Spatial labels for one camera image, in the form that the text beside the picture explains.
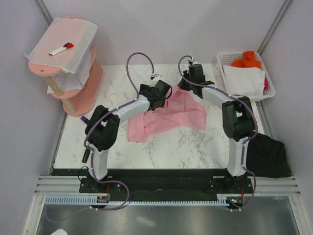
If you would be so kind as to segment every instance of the pink cloth in basket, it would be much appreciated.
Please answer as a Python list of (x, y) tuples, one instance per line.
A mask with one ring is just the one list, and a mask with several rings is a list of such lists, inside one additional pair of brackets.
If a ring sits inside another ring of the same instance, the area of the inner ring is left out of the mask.
[(173, 88), (172, 96), (164, 108), (147, 111), (128, 121), (128, 141), (145, 142), (148, 137), (187, 126), (205, 129), (205, 109), (197, 103), (188, 91)]

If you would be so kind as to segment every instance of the marker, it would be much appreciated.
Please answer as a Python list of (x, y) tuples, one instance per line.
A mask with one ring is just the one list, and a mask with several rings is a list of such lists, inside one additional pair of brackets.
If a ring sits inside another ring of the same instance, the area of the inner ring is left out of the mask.
[(63, 47), (60, 47), (60, 48), (55, 49), (54, 51), (50, 52), (49, 55), (55, 55), (57, 53), (60, 53), (61, 51), (72, 48), (73, 46), (74, 46), (73, 43), (66, 43)]

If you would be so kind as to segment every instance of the gray wall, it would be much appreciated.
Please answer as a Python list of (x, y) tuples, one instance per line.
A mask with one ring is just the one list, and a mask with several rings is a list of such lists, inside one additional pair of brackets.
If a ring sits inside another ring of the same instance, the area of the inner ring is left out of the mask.
[(294, 1), (262, 58), (276, 89), (276, 96), (265, 100), (266, 110), (277, 139), (286, 144), (313, 222), (312, 22), (313, 1)]
[[(257, 50), (284, 0), (43, 0), (52, 17), (99, 26), (96, 62), (125, 64), (141, 51), (156, 64), (186, 54), (202, 63), (228, 50)], [(131, 63), (146, 64), (138, 56)]]
[(62, 106), (46, 94), (24, 53), (47, 24), (33, 0), (4, 0), (0, 7), (0, 233), (19, 235), (40, 174), (48, 161)]

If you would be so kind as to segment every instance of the white basket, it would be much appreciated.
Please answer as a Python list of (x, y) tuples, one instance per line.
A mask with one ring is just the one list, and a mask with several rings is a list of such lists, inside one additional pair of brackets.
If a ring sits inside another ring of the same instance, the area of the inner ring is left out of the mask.
[[(223, 77), (223, 81), (224, 81), (224, 85), (225, 85), (225, 90), (229, 93), (229, 88), (228, 88), (228, 84), (227, 81), (225, 79), (225, 75), (224, 75), (224, 71), (223, 71), (223, 66), (224, 65), (230, 65), (234, 60), (240, 58), (243, 58), (243, 53), (244, 51), (226, 51), (226, 52), (220, 52), (217, 54), (217, 61), (219, 63), (220, 66), (220, 71)], [(257, 61), (261, 61), (262, 62), (262, 67), (261, 69), (263, 71), (265, 71), (265, 78), (268, 80), (268, 90), (263, 92), (262, 96), (249, 96), (251, 101), (260, 101), (262, 99), (265, 98), (269, 98), (269, 97), (273, 97), (276, 94), (275, 88), (273, 86), (272, 80), (270, 79), (270, 76), (268, 74), (268, 71), (265, 68), (265, 65), (262, 61), (261, 56), (259, 55), (259, 53), (257, 53), (256, 51), (255, 53), (255, 59)]]

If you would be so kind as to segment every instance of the marble table surface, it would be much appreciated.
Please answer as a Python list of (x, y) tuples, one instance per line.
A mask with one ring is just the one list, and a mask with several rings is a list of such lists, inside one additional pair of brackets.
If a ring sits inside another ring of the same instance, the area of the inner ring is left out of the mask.
[[(206, 80), (224, 88), (217, 64), (203, 64)], [(104, 77), (96, 100), (97, 105), (117, 106), (135, 98), (125, 65), (103, 66)], [(174, 86), (180, 81), (177, 65), (155, 65), (155, 73), (162, 74), (163, 80)], [(131, 65), (130, 74), (139, 88), (150, 83), (150, 65)], [(191, 96), (206, 110), (204, 131), (180, 127), (148, 138), (145, 143), (127, 141), (127, 125), (120, 125), (118, 137), (110, 149), (108, 168), (225, 168), (228, 163), (229, 142), (222, 127), (222, 111), (212, 103)], [(264, 133), (255, 102), (252, 108), (259, 132)], [(93, 110), (85, 116), (90, 118)], [(81, 168), (90, 165), (82, 163), (86, 125), (79, 117), (67, 116), (54, 168)]]

